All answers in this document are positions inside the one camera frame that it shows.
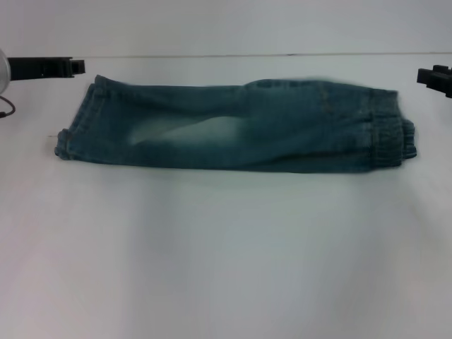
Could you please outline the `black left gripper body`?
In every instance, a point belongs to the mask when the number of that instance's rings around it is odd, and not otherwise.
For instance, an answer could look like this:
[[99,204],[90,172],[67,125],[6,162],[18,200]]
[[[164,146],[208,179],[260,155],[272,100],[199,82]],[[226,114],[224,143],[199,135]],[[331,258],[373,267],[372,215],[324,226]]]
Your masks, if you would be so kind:
[[71,58],[11,57],[8,58],[11,79],[72,78]]

